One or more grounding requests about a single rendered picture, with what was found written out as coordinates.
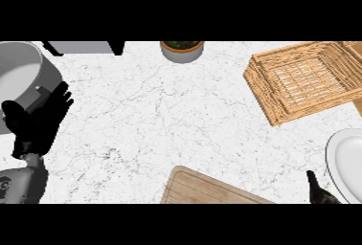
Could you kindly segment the white plate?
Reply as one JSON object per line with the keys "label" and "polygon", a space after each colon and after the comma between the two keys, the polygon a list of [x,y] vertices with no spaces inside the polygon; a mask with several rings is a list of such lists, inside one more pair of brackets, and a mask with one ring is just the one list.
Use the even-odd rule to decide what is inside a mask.
{"label": "white plate", "polygon": [[349,204],[362,204],[362,129],[341,130],[326,146],[326,163]]}

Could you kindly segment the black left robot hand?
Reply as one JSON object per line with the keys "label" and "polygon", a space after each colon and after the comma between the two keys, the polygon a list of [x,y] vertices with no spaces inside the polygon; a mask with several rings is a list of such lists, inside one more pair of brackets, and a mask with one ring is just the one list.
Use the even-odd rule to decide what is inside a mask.
{"label": "black left robot hand", "polygon": [[70,85],[60,83],[45,105],[29,113],[14,100],[2,102],[5,123],[17,135],[13,156],[21,159],[29,153],[45,156],[49,153],[60,125],[75,103]]}

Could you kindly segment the pale wooden cutting board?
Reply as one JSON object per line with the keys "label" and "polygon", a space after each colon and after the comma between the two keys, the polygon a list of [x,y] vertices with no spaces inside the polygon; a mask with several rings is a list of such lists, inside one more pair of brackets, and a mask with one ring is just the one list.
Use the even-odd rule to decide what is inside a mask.
{"label": "pale wooden cutting board", "polygon": [[163,204],[273,204],[273,201],[188,167],[172,170]]}

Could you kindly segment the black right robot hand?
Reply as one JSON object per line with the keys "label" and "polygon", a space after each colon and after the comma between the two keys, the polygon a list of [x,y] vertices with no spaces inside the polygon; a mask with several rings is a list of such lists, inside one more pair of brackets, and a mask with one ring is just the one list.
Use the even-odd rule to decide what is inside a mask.
{"label": "black right robot hand", "polygon": [[311,202],[314,204],[341,204],[338,197],[320,186],[312,170],[308,171],[308,178],[311,184]]}

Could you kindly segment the grey plant pot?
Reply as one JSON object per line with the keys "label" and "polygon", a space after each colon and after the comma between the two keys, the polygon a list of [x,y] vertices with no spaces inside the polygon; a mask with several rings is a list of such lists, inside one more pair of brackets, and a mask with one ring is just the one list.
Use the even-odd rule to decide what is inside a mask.
{"label": "grey plant pot", "polygon": [[175,63],[190,63],[199,59],[205,52],[205,41],[199,41],[197,45],[188,49],[177,49],[168,45],[165,41],[160,42],[162,53],[165,57]]}

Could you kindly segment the grey and black appliance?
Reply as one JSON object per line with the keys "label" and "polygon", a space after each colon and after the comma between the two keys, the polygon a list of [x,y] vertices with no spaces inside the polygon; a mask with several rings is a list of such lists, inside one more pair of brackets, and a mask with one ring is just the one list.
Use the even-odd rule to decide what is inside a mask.
{"label": "grey and black appliance", "polygon": [[125,41],[45,41],[44,46],[55,56],[69,54],[123,55]]}

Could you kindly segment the wooden wicker basket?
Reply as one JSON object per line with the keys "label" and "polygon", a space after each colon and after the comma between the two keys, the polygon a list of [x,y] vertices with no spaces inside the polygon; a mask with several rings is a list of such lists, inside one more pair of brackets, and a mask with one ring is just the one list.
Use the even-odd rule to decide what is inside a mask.
{"label": "wooden wicker basket", "polygon": [[273,126],[348,102],[362,114],[362,41],[307,41],[255,54],[244,77]]}

